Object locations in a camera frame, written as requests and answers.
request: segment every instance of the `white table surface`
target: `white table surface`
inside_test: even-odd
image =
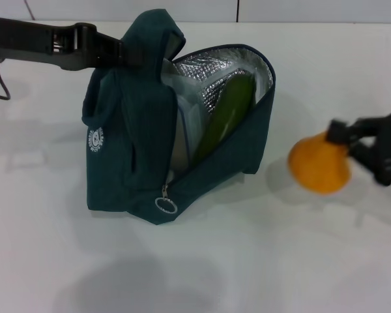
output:
[[[130,25],[96,24],[117,38]],[[260,170],[162,226],[90,212],[80,118],[92,70],[6,60],[0,313],[391,313],[391,187],[355,166],[347,188],[320,198],[285,167],[290,148],[330,119],[391,112],[391,25],[179,27],[183,53],[244,43],[273,64]]]

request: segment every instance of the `white wall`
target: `white wall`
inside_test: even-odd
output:
[[[237,0],[28,0],[37,20],[131,21],[166,8],[178,22],[234,22]],[[29,19],[23,0],[0,0],[0,16]]]
[[[391,23],[391,0],[240,0],[239,21]]]
[[[30,20],[23,0],[0,0],[0,17]]]

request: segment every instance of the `silver insulated lining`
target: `silver insulated lining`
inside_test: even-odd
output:
[[[199,81],[200,95],[211,113],[227,80],[235,74],[254,75],[255,100],[258,102],[273,84],[268,65],[256,53],[246,48],[223,48],[201,52],[173,66],[179,75]]]

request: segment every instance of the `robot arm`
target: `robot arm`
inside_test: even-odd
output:
[[[0,18],[0,59],[49,63],[63,70],[143,64],[142,51],[129,50],[93,24],[57,27],[4,18]]]
[[[365,137],[375,138],[371,146],[360,141]],[[372,172],[380,185],[391,185],[391,114],[358,119],[349,127],[344,122],[333,120],[326,140],[347,145],[349,156]]]

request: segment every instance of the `zipper pull ring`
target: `zipper pull ring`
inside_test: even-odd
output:
[[[174,203],[174,201],[172,201],[171,199],[168,198],[167,190],[168,190],[168,184],[165,184],[164,186],[162,186],[162,198],[156,198],[155,205],[159,208],[159,210],[161,210],[164,213],[175,214],[178,212],[178,207]],[[173,211],[165,210],[163,207],[161,207],[160,201],[167,202],[167,203],[171,204],[173,206],[174,210]]]

